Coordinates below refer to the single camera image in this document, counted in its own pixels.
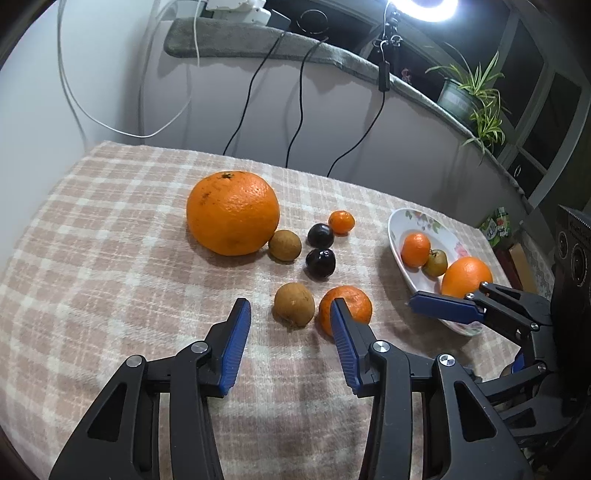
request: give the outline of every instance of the dark plum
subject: dark plum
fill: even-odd
[[[317,223],[308,232],[308,243],[314,248],[328,248],[335,241],[335,233],[325,223]]]
[[[313,277],[329,277],[335,271],[335,253],[329,248],[315,248],[306,255],[306,266]]]

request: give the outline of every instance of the plaid table cloth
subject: plaid table cloth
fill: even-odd
[[[291,265],[263,248],[220,257],[187,233],[185,202],[195,183],[221,170],[253,171],[277,193],[279,228],[305,238],[333,210],[356,226],[335,240],[335,273],[313,281],[306,248]],[[460,336],[414,315],[410,291],[388,245],[393,209],[420,208],[453,231],[507,284],[482,234],[385,193],[294,170],[192,151],[106,142],[58,183],[16,246],[0,283],[0,423],[40,477],[78,421],[128,356],[174,355],[226,319],[237,297],[252,304],[252,326],[236,386],[210,402],[227,480],[356,479],[371,399],[345,384],[334,343],[316,324],[288,329],[271,314],[277,288],[305,284],[316,305],[335,286],[363,289],[376,337],[423,355],[453,354],[497,376],[517,348],[495,332]],[[160,465],[171,478],[168,398],[161,402]],[[422,420],[414,405],[413,478],[420,477]]]

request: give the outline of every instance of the white wall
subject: white wall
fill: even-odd
[[[168,25],[154,41],[162,45]],[[154,49],[145,87],[148,131],[177,111],[187,89],[186,60]],[[248,82],[261,59],[193,60],[191,111],[149,140],[161,147],[221,154],[238,125]],[[299,62],[269,60],[255,82],[246,120],[229,155],[283,165],[299,122]],[[331,163],[362,136],[381,101],[376,86],[335,67],[307,63],[303,83],[304,124],[290,167],[326,175]],[[358,150],[345,157],[332,176],[387,192],[476,225],[498,206],[517,225],[525,211],[516,191],[480,150],[461,148],[465,139],[422,106],[396,93]]]
[[[137,129],[139,46],[152,0],[70,0],[63,53],[80,103],[103,122]],[[57,68],[57,2],[27,30],[0,70],[0,271],[52,186],[87,148],[133,142],[80,116]]]

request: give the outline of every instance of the orange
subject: orange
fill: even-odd
[[[259,250],[279,224],[279,203],[265,180],[247,171],[221,171],[200,180],[187,199],[195,240],[220,255]]]
[[[441,293],[462,299],[478,290],[481,282],[492,283],[491,269],[475,257],[462,257],[450,265],[441,281]]]
[[[365,293],[351,285],[331,288],[326,292],[322,300],[320,300],[320,305],[318,306],[318,320],[327,335],[332,336],[332,328],[330,328],[330,304],[334,299],[339,298],[345,300],[353,320],[366,325],[369,323],[374,308],[371,305],[371,300]]]
[[[329,226],[337,235],[346,235],[355,226],[355,218],[345,210],[337,210],[330,214]]]
[[[424,233],[411,233],[405,239],[400,257],[407,267],[422,267],[429,260],[431,241]]]

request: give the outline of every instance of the white cable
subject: white cable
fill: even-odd
[[[197,46],[197,17],[199,16],[199,7],[203,0],[197,0],[197,9],[195,10],[195,16],[193,17],[193,42],[195,44],[195,52],[197,55],[197,68],[201,65],[201,59],[199,57],[199,46]]]
[[[153,134],[150,135],[135,135],[135,134],[130,134],[127,132],[123,132],[121,130],[117,130],[116,128],[110,127],[107,124],[104,124],[103,122],[101,122],[100,120],[97,120],[96,118],[94,118],[91,114],[89,114],[86,110],[84,110],[84,108],[82,107],[82,105],[80,104],[80,102],[78,102],[78,100],[76,99],[74,93],[72,92],[72,88],[70,87],[70,83],[68,82],[67,76],[66,76],[66,71],[64,68],[64,62],[63,62],[63,53],[61,50],[61,25],[62,25],[62,19],[63,19],[63,14],[64,14],[64,9],[66,7],[66,1],[67,0],[59,0],[59,4],[58,4],[58,10],[57,10],[57,64],[58,64],[58,69],[59,69],[59,74],[60,77],[66,87],[67,93],[69,93],[70,97],[72,98],[72,101],[76,104],[76,106],[82,111],[83,114],[85,114],[90,120],[92,120],[93,122],[101,125],[102,127],[108,128],[109,130],[121,134],[121,135],[126,135],[128,137],[133,137],[133,138],[151,138],[155,135],[158,135],[162,130],[164,130],[165,128],[167,128],[170,124],[172,124],[185,110],[186,108],[189,106],[189,103],[191,102],[191,96],[192,96],[192,83],[190,82],[189,84],[189,98],[187,99],[187,102],[184,104],[183,108],[180,110],[180,112],[178,112],[173,118],[172,120],[170,120],[168,123],[166,123],[163,127],[159,128],[158,130],[156,130]],[[149,48],[151,48],[152,43],[154,41],[154,36],[155,33],[157,31],[158,28],[158,24],[160,23],[161,19],[164,17],[166,11],[172,6],[174,5],[178,0],[172,0],[171,2],[169,2],[163,9],[162,11],[158,14],[157,20],[155,22],[155,26],[154,26],[154,31],[151,34],[151,38],[150,38],[150,42],[149,42]],[[197,43],[196,43],[196,39],[197,39],[197,32],[196,32],[196,24],[197,24],[197,16],[199,15],[199,7],[201,6],[203,0],[198,0],[197,2],[197,9],[195,12],[195,17],[193,19],[193,40],[195,41],[195,46],[197,47]],[[146,64],[145,64],[145,69],[147,70],[147,63],[148,63],[148,59],[150,57],[149,55],[149,51],[148,51],[148,57],[146,59]],[[199,51],[197,50],[197,68],[200,67],[200,61],[199,61]]]

